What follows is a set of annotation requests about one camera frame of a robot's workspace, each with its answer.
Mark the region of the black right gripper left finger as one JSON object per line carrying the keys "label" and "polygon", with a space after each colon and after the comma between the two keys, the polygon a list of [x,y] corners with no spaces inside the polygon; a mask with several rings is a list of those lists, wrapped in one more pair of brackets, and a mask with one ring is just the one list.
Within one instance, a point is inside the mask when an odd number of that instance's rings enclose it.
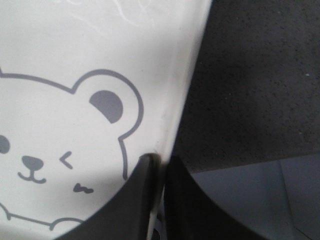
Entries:
{"label": "black right gripper left finger", "polygon": [[60,240],[146,240],[155,203],[160,156],[146,153],[114,197]]}

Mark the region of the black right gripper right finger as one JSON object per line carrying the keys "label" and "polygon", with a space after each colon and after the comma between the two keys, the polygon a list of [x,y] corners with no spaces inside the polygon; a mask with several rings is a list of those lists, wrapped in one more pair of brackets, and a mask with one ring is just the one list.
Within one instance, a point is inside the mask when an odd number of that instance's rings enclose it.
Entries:
{"label": "black right gripper right finger", "polygon": [[164,215],[169,240],[262,240],[223,211],[173,156],[166,167]]}

